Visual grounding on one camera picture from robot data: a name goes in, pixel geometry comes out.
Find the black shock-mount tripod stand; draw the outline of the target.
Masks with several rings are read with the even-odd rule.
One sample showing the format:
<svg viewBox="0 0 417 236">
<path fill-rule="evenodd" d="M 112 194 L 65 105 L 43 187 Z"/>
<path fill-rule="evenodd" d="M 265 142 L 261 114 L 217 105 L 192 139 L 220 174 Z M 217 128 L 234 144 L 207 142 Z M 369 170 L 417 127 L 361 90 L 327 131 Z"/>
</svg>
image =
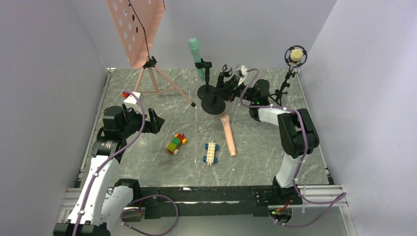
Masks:
<svg viewBox="0 0 417 236">
<path fill-rule="evenodd" d="M 304 55 L 300 61 L 292 62 L 290 59 L 290 52 L 293 49 L 301 49 L 304 52 Z M 276 89 L 275 93 L 270 95 L 269 97 L 279 106 L 282 106 L 282 97 L 286 95 L 288 92 L 285 91 L 286 88 L 290 87 L 289 79 L 295 77 L 295 74 L 297 73 L 296 70 L 303 66 L 308 58 L 307 50 L 300 46 L 300 45 L 294 45 L 288 48 L 284 54 L 284 61 L 288 65 L 288 71 L 285 75 L 284 82 L 281 84 L 280 89 Z"/>
</svg>

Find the black round-base mic stand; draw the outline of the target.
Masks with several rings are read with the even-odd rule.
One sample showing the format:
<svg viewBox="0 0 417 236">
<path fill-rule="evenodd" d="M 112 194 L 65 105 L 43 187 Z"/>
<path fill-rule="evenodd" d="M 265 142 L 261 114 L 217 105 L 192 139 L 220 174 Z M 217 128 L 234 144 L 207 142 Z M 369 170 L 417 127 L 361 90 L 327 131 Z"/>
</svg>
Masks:
<svg viewBox="0 0 417 236">
<path fill-rule="evenodd" d="M 210 69 L 212 68 L 212 62 L 210 61 L 204 61 L 201 59 L 200 62 L 196 62 L 195 66 L 197 69 L 203 69 L 204 70 L 204 81 L 205 84 L 200 86 L 197 90 L 197 96 L 199 99 L 203 99 L 207 94 L 214 91 L 215 87 L 209 84 L 210 80 Z"/>
</svg>

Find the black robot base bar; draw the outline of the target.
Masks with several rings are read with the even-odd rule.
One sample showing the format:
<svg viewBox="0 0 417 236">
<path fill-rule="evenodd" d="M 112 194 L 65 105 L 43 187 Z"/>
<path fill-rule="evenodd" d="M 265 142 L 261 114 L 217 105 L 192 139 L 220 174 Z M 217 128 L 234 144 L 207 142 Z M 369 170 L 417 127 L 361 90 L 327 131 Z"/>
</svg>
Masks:
<svg viewBox="0 0 417 236">
<path fill-rule="evenodd" d="M 272 185 L 141 187 L 134 190 L 134 206 L 145 209 L 145 219 L 178 216 L 268 216 L 273 208 L 295 207 L 302 198 L 293 188 Z"/>
</svg>

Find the yellow cream microphone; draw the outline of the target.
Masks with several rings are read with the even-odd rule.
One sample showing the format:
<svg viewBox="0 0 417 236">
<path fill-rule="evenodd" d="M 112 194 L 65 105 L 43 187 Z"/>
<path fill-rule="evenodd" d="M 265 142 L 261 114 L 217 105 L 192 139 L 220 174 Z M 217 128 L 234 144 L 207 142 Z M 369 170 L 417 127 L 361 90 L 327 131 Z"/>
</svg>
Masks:
<svg viewBox="0 0 417 236">
<path fill-rule="evenodd" d="M 303 50 L 293 49 L 290 52 L 290 59 L 291 59 L 292 62 L 297 62 L 297 61 L 300 61 L 302 59 L 303 55 L 304 55 Z"/>
</svg>

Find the teal green microphone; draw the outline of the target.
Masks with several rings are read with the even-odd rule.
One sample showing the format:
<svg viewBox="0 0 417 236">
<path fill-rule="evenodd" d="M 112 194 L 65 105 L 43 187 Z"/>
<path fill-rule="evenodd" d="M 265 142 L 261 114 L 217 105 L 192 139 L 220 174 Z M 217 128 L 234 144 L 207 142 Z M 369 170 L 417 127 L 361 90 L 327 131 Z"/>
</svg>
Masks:
<svg viewBox="0 0 417 236">
<path fill-rule="evenodd" d="M 198 40 L 195 37 L 190 38 L 188 40 L 188 45 L 189 45 L 190 52 L 193 56 L 194 63 L 201 63 L 202 57 L 200 55 L 200 44 Z M 197 68 L 197 73 L 198 73 L 200 80 L 204 82 L 205 81 L 204 70 Z"/>
</svg>

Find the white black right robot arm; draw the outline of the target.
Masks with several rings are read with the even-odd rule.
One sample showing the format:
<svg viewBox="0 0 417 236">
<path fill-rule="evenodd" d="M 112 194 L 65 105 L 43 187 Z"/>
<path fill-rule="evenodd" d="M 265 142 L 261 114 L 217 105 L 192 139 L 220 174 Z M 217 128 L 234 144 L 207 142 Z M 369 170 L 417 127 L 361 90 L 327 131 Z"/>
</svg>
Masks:
<svg viewBox="0 0 417 236">
<path fill-rule="evenodd" d="M 307 109 L 281 107 L 278 103 L 281 91 L 277 89 L 270 93 L 269 81 L 259 79 L 252 83 L 254 86 L 240 84 L 236 77 L 226 82 L 218 80 L 215 87 L 203 85 L 197 95 L 203 110 L 208 114 L 221 114 L 225 111 L 226 101 L 239 98 L 241 104 L 249 109 L 252 119 L 276 125 L 279 128 L 284 159 L 274 177 L 275 190 L 282 195 L 297 192 L 301 167 L 320 142 L 311 116 Z"/>
</svg>

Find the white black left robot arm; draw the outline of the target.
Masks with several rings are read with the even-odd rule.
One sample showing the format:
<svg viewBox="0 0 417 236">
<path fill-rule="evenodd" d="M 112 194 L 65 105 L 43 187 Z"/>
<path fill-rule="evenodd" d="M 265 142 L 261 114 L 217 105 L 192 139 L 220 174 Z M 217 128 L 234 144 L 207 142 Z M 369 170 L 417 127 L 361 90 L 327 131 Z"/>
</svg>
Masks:
<svg viewBox="0 0 417 236">
<path fill-rule="evenodd" d="M 109 236 L 117 222 L 128 226 L 126 213 L 143 213 L 141 203 L 161 197 L 158 193 L 143 196 L 139 181 L 128 178 L 119 179 L 108 193 L 124 151 L 133 144 L 127 139 L 134 135 L 137 140 L 143 133 L 157 134 L 165 122 L 152 108 L 145 114 L 142 93 L 124 90 L 123 96 L 122 105 L 104 111 L 104 125 L 92 148 L 85 185 L 68 218 L 55 225 L 55 236 Z"/>
</svg>

